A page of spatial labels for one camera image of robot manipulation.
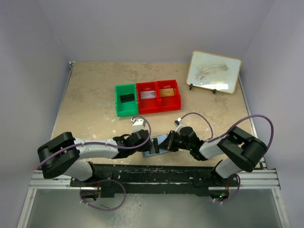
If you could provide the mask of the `black VIP credit card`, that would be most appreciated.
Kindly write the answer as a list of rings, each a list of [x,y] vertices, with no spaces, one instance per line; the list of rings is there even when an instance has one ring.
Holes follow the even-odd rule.
[[[159,144],[158,144],[158,139],[157,138],[153,138],[151,139],[151,148],[149,150],[149,154],[150,155],[155,155],[155,154],[159,154]]]

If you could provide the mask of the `grey leather card holder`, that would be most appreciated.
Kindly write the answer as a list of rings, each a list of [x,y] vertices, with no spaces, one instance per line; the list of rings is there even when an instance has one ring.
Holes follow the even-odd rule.
[[[151,137],[151,148],[148,151],[142,152],[143,157],[147,158],[168,153],[169,151],[166,147],[160,147],[160,144],[167,139],[167,136],[167,134],[162,134],[155,137]]]

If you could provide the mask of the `green bin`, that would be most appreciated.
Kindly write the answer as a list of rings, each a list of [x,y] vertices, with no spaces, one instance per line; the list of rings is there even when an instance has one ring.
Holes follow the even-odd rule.
[[[135,100],[132,102],[121,103],[120,96],[131,93],[135,95]],[[139,114],[135,84],[115,86],[115,107],[118,117],[125,117],[125,116],[132,116]]]

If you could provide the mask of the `red bin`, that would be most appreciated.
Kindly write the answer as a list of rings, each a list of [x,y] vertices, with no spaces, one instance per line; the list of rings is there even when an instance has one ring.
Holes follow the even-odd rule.
[[[141,99],[141,91],[155,90],[156,97],[154,99]],[[136,92],[138,99],[139,114],[151,114],[160,112],[160,95],[156,82],[136,83]]]
[[[177,111],[181,109],[181,95],[178,88],[178,83],[173,80],[156,81],[160,92],[160,112]],[[162,91],[170,89],[173,95],[162,95]]]

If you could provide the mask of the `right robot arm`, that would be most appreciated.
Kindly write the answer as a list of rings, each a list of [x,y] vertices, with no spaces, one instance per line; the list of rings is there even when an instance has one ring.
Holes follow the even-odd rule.
[[[252,172],[267,152],[264,142],[239,127],[214,141],[200,140],[191,127],[182,127],[178,132],[171,131],[163,144],[170,152],[187,150],[198,161],[225,154],[227,158],[220,161],[211,174],[211,180],[217,186],[222,186],[235,173]]]

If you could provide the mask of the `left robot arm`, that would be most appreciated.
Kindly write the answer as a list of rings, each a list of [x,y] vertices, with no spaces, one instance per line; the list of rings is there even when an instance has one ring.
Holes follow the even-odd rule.
[[[108,140],[92,141],[64,132],[38,148],[40,164],[37,170],[43,172],[45,179],[64,174],[72,176],[74,173],[86,186],[93,186],[97,183],[98,175],[93,164],[84,162],[84,159],[122,159],[135,152],[148,151],[151,147],[150,136],[151,132],[139,130]]]

